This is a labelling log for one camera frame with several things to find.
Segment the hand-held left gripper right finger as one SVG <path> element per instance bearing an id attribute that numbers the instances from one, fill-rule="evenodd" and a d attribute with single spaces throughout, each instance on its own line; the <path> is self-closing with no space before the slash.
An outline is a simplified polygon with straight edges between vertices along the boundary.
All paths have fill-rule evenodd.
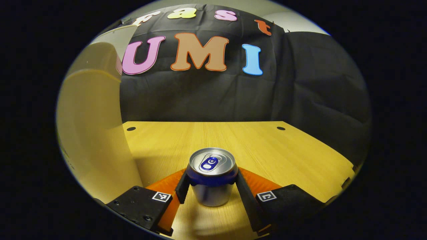
<path id="1" fill-rule="evenodd" d="M 281 186 L 241 167 L 236 186 L 250 226 L 258 236 L 282 232 L 326 206 L 295 184 Z"/>

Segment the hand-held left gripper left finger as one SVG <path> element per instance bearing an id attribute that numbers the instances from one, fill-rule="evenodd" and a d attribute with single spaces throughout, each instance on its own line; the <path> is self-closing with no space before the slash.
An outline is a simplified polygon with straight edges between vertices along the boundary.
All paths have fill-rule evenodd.
<path id="1" fill-rule="evenodd" d="M 175 216 L 189 186 L 186 169 L 182 169 L 147 187 L 133 186 L 106 206 L 146 230 L 172 236 Z"/>

